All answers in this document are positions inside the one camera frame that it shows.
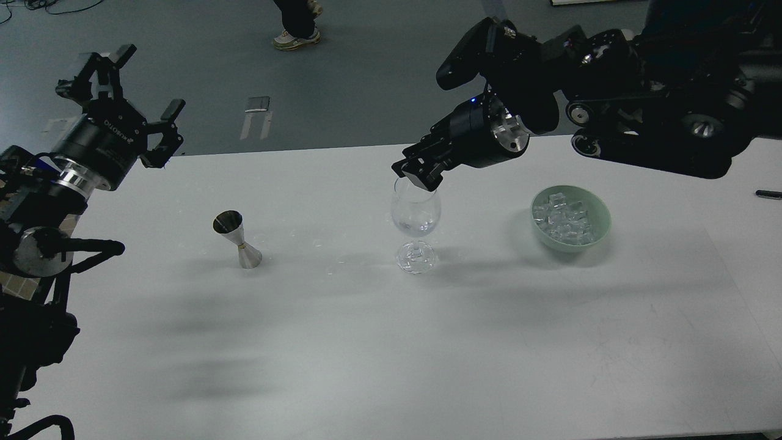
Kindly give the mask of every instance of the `wine glass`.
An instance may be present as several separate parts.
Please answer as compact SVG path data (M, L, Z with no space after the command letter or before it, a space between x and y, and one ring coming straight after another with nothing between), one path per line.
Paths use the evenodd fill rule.
M397 179L393 184L391 218L400 231L414 238L430 233L440 217L437 191L418 188L410 179ZM422 273L434 267L437 255L431 246L420 240L407 242L396 253L396 263L405 272Z

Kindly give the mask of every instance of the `shoe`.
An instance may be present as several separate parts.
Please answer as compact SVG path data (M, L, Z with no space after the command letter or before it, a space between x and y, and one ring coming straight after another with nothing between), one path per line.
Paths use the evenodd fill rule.
M312 12L312 18L318 18L323 13L323 6L315 0L307 0L307 8Z
M283 31L274 39L274 48L278 50L294 50L306 45L316 45L321 42L321 32L315 28L315 32L309 38L296 38Z

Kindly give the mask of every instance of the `glass base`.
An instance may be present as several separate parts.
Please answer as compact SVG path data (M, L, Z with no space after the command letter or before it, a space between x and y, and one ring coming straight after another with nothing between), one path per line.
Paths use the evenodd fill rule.
M435 266L437 254L431 246L422 241L405 243L396 253L396 263L409 273L423 273Z

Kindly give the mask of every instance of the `silver metal joint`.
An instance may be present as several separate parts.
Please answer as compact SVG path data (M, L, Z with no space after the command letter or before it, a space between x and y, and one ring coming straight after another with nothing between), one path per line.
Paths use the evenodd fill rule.
M513 29L511 29L510 27L508 27L508 26L505 26L505 27L503 28L503 31L505 32L505 36L506 36L506 37L508 37L508 38L516 38L516 31L514 31L514 30L513 30Z
M714 136L714 126L705 121L696 122L692 125L692 134L702 139L708 139Z
M586 124L589 122L589 111L583 106L573 106L570 109L570 118L577 124Z
M489 127L497 142L511 153L519 153L529 144L529 129L496 96L489 101Z
M85 200L90 198L92 190L95 188L109 189L109 183L101 175L84 165L65 157L59 157L56 163L62 171L59 173L59 179L55 183L71 188L81 194Z

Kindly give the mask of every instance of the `black pen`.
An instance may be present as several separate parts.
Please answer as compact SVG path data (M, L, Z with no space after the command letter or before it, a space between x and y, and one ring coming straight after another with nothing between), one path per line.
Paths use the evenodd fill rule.
M782 200L782 193L779 191L766 191L765 189L758 189L755 191L755 195L764 199Z

